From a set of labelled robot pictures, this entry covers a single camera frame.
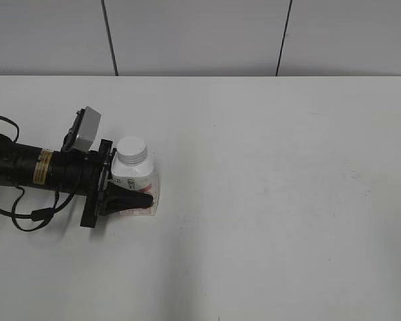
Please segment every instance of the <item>cable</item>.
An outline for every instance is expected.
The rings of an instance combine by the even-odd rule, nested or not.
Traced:
[[[22,196],[24,196],[24,194],[25,194],[25,189],[20,186],[16,186],[15,188],[19,189],[22,193],[12,205],[12,217],[11,218],[12,218],[12,223],[14,224],[14,226],[17,229],[19,229],[20,231],[33,232],[33,231],[37,231],[38,229],[41,229],[41,228],[45,227],[47,224],[49,224],[49,222],[52,220],[52,217],[45,219],[38,226],[33,227],[32,229],[24,229],[23,227],[20,226],[20,224],[18,224],[18,221],[16,220],[16,216],[15,216],[15,211],[16,211],[16,206],[18,205],[19,201],[22,199]]]
[[[19,126],[17,125],[17,123],[12,121],[12,120],[10,120],[10,119],[8,119],[8,118],[6,118],[6,117],[4,117],[4,116],[0,116],[0,120],[3,121],[3,122],[8,123],[10,125],[13,125],[16,128],[16,137],[13,140],[13,142],[17,142],[18,138],[19,138]]]

